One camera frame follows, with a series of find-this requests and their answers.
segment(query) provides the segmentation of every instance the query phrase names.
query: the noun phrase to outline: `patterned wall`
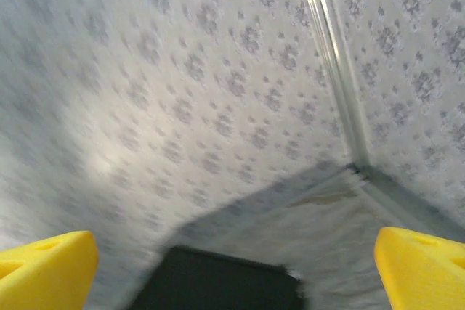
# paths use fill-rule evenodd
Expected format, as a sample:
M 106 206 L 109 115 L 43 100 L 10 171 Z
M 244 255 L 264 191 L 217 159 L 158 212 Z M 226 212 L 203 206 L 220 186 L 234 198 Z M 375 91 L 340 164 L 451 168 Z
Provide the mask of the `patterned wall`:
M 0 248 L 92 230 L 91 303 L 349 162 L 304 0 L 0 3 Z
M 465 0 L 334 0 L 373 164 L 465 225 Z

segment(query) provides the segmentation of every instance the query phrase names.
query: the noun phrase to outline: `floral wallpaper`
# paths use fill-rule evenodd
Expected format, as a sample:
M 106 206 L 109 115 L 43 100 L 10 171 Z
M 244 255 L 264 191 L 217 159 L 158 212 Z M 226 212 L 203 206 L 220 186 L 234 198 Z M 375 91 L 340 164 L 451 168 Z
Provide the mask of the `floral wallpaper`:
M 334 0 L 373 164 L 465 225 L 465 0 Z
M 0 248 L 92 230 L 90 304 L 350 162 L 305 0 L 0 2 Z

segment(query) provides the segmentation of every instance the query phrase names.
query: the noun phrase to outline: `black object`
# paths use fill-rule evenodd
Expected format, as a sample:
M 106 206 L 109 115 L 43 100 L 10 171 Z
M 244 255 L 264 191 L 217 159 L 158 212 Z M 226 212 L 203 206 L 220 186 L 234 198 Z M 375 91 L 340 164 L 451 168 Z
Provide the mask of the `black object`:
M 175 246 L 128 310 L 303 310 L 285 268 Z

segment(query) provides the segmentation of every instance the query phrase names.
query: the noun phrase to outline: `floor mat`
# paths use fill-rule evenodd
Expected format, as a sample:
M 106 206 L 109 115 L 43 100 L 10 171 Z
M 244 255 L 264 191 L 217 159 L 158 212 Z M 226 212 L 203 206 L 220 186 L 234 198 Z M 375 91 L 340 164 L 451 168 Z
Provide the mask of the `floor mat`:
M 386 225 L 355 193 L 336 192 L 280 209 L 209 249 L 298 272 L 309 309 L 391 309 L 373 260 Z

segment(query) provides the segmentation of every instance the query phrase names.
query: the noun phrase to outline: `metal corner trim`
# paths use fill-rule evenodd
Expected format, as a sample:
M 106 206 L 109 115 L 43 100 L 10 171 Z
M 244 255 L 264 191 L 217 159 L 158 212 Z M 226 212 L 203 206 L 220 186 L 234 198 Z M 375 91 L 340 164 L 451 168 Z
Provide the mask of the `metal corner trim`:
M 365 137 L 362 112 L 337 24 L 332 0 L 307 0 L 313 19 L 315 40 L 331 80 L 334 98 L 341 114 L 352 159 L 358 168 L 367 168 L 370 159 Z

